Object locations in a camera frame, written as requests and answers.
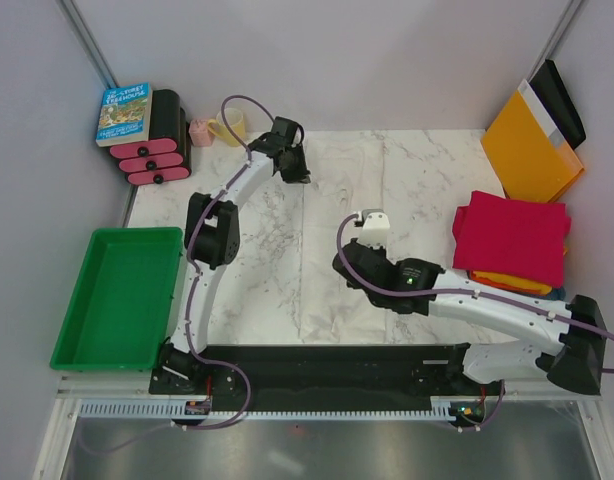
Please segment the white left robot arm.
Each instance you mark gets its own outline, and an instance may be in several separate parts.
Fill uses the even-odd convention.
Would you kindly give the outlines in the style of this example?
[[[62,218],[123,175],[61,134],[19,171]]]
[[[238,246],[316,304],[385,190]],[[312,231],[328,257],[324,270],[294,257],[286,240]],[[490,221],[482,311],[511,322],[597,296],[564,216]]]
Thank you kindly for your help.
[[[310,182],[304,137],[300,124],[276,117],[270,131],[246,146],[245,163],[224,185],[210,194],[195,193],[189,200],[184,238],[188,262],[185,300],[158,360],[161,374],[185,393],[198,392],[206,382],[205,362],[196,356],[207,347],[218,286],[240,248],[240,210],[275,174],[287,184]]]

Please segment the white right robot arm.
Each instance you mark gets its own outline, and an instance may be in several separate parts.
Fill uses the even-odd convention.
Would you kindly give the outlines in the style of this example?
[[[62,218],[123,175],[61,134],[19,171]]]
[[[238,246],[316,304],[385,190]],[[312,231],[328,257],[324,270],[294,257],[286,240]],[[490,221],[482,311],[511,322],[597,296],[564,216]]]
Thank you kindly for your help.
[[[392,263],[385,249],[357,239],[338,248],[332,267],[376,308],[464,321],[510,336],[505,343],[460,347],[456,361],[444,371],[447,386],[456,393],[468,393],[478,384],[529,378],[545,378],[581,395],[601,390],[605,325],[598,303],[590,297],[539,300],[478,288],[428,261]]]

